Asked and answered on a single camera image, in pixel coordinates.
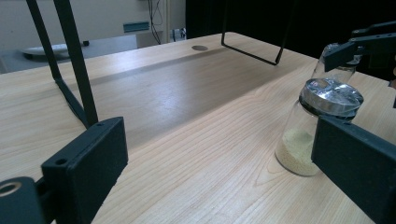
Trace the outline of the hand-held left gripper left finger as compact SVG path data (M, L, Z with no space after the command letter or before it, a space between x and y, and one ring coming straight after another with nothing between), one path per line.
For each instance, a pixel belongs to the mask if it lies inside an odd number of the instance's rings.
M46 221L91 224L127 163L123 118L92 125L41 165Z

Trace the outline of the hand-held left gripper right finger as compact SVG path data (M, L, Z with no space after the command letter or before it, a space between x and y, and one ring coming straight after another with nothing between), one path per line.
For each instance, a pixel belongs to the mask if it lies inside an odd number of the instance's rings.
M396 146L350 122L318 119L311 159L375 224L396 224Z

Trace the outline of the silver-lidded jar brown powder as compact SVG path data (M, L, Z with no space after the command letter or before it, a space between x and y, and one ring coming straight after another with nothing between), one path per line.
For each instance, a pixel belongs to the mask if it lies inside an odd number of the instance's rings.
M325 71L325 60L323 58L324 54L327 53L328 51L335 49L338 47L338 43L331 43L327 45L317 62L317 65L312 73L312 78L331 78L338 80L343 83L348 83L348 81L351 79L351 77L355 74L356 68L359 65L361 61L361 56L360 55L355 55L354 59L348 63L345 63L341 66L338 66L337 68L334 68L333 70L326 72Z

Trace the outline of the silver-lidded jar yellow powder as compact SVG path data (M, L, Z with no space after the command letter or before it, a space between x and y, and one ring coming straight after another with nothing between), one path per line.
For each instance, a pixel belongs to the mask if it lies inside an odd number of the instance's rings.
M312 162L318 118L353 120L364 99L354 87L331 78L311 78L301 89L290 111L276 149L279 163L292 173L312 176L319 168Z

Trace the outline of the black metal shelf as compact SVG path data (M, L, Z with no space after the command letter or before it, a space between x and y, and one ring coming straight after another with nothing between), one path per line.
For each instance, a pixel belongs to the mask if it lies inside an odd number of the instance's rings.
M49 62L49 68L54 82L64 95L64 99L68 103L71 111L81 121L85 128L89 129L92 125L99 122L99 118L92 95L92 87L80 46L78 30L70 0L53 0L53 3L64 34L66 49L70 55L82 103L79 102L77 97L70 91L67 84L64 82L58 63L55 59L54 51L52 49L50 38L43 22L37 0L25 0L25 2L34 21L45 56Z

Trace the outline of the dark curtain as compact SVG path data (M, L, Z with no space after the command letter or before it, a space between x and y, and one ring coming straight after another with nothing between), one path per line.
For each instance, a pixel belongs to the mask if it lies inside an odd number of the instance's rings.
M354 30L396 21L396 0L186 0L187 37L226 30L319 57Z

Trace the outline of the grey round disc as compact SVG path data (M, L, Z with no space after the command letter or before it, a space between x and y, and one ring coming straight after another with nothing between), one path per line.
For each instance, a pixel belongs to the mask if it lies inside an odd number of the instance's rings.
M55 57L68 52L66 44L52 45L51 49ZM26 59L29 60L32 60L34 57L44 57L46 55L43 47L21 49L21 53Z

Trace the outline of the teal label strip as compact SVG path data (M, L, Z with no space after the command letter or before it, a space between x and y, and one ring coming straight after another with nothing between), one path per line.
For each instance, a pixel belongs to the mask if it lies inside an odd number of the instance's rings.
M123 24L124 33L142 32L149 29L148 21L126 22Z

